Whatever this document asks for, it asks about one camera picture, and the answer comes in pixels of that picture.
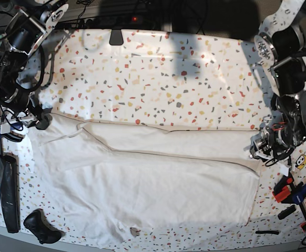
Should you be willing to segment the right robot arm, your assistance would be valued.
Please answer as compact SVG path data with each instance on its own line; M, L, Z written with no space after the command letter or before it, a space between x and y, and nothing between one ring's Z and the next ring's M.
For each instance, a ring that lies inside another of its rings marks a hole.
M21 6L0 38L0 114L10 112L14 130L35 127L45 130L50 121L40 104L32 101L32 94L44 80L45 53L43 41L52 33L68 10L66 1L47 1L43 4ZM40 56L40 76L37 84L26 88L18 83L18 75L24 70L34 53Z

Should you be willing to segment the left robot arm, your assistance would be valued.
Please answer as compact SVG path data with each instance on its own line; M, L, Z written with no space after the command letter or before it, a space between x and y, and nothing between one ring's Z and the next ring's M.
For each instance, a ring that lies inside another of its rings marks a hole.
M271 85L271 109L281 113L254 139L250 156L265 166L277 165L287 176L291 154L306 141L306 47L300 20L306 17L306 1L282 1L264 19L254 44Z

